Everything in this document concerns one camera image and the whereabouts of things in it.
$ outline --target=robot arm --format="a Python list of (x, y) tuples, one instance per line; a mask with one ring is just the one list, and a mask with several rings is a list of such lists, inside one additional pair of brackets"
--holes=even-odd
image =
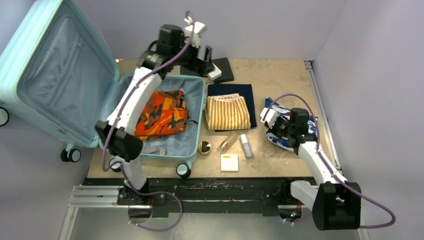
[[(357, 229), (361, 219), (361, 198), (344, 188), (335, 178), (347, 182), (333, 166), (325, 153), (318, 150), (317, 137), (309, 133), (309, 113), (303, 108), (292, 108), (290, 120), (285, 121), (277, 112), (270, 109), (266, 118), (264, 108), (260, 114), (261, 122), (277, 137), (288, 139), (294, 152), (306, 163), (318, 188), (308, 181), (293, 181), (291, 195), (300, 200), (310, 210), (315, 226), (319, 230)], [(353, 189), (361, 192), (355, 182), (347, 182)]]
[[(129, 181), (141, 192), (148, 192), (147, 179), (139, 161), (140, 153), (143, 149), (143, 141), (134, 137), (133, 134), (140, 114), (149, 98), (174, 66), (181, 65), (200, 75), (219, 70), (212, 64), (212, 48), (210, 46), (206, 46), (204, 59), (198, 59), (200, 34), (205, 30), (205, 25), (201, 22), (194, 24), (192, 42), (182, 54), (180, 53), (186, 44), (187, 38), (193, 31), (193, 20), (188, 16), (185, 21), (188, 26), (184, 29), (169, 24), (165, 24), (160, 28), (159, 38), (154, 42), (156, 50), (150, 50), (149, 47), (148, 50), (143, 52), (137, 63), (138, 68), (134, 71), (134, 77), (118, 106), (107, 118), (106, 122), (99, 120), (95, 126), (103, 144), (105, 144), (107, 136), (113, 128), (108, 150), (112, 156), (115, 156), (117, 161), (122, 163)], [(179, 57), (169, 64), (168, 61), (177, 54)], [(159, 67), (162, 67), (162, 69), (148, 76), (142, 83), (138, 83), (141, 78), (149, 75), (152, 70)]]

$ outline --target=wooden table surface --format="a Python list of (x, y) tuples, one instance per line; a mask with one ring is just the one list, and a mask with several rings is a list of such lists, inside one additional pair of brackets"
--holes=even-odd
[[(119, 62), (121, 75), (134, 71), (134, 60), (122, 60)], [(259, 115), (265, 106), (265, 98), (276, 97), (294, 93), (303, 97), (311, 106), (315, 114), (318, 107), (315, 101), (313, 89), (310, 85), (308, 73), (304, 61), (301, 59), (233, 59), (230, 60), (234, 81), (231, 84), (252, 84), (256, 121), (258, 127), (249, 130), (236, 131), (246, 134), (252, 148), (254, 158), (245, 159), (242, 146), (237, 141), (226, 153), (238, 154), (238, 172), (221, 172), (221, 158), (216, 148), (226, 138), (228, 132), (215, 132), (205, 127), (205, 115), (203, 113), (199, 141), (211, 143), (210, 155), (201, 156), (191, 169), (191, 178), (214, 178), (214, 177), (310, 177), (306, 164), (296, 154), (288, 152), (273, 145), (265, 138), (266, 128), (259, 122)], [(297, 98), (285, 97), (278, 101), (287, 108), (306, 108)], [(319, 124), (321, 133), (324, 133), (322, 124)], [(329, 155), (327, 141), (321, 138), (322, 148)], [(88, 178), (122, 178), (121, 173), (113, 171), (103, 172), (101, 168), (102, 149), (94, 150), (88, 171)], [(141, 160), (144, 173), (150, 178), (173, 178), (176, 173), (177, 162)]]

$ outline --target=small round container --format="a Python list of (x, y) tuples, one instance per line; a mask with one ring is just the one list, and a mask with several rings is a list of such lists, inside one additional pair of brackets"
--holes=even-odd
[(207, 141), (201, 141), (197, 150), (200, 155), (207, 156), (211, 153), (211, 144)]

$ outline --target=striped fabric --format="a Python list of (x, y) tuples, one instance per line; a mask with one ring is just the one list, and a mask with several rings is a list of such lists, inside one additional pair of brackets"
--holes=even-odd
[(206, 126), (209, 130), (250, 129), (246, 100), (238, 94), (208, 96)]

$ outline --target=white wall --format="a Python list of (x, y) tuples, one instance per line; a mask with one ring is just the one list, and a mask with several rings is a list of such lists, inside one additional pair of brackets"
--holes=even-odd
[[(350, 0), (313, 64), (350, 180), (390, 207), (372, 240), (423, 239), (424, 1)], [(364, 202), (366, 224), (390, 220)]]
[[(0, 53), (33, 0), (0, 1)], [(11, 116), (0, 127), (0, 239), (58, 239), (74, 184), (87, 175), (92, 150), (79, 163), (65, 163), (65, 145)]]
[(137, 59), (186, 10), (205, 23), (214, 58), (314, 59), (347, 0), (75, 0), (113, 55)]

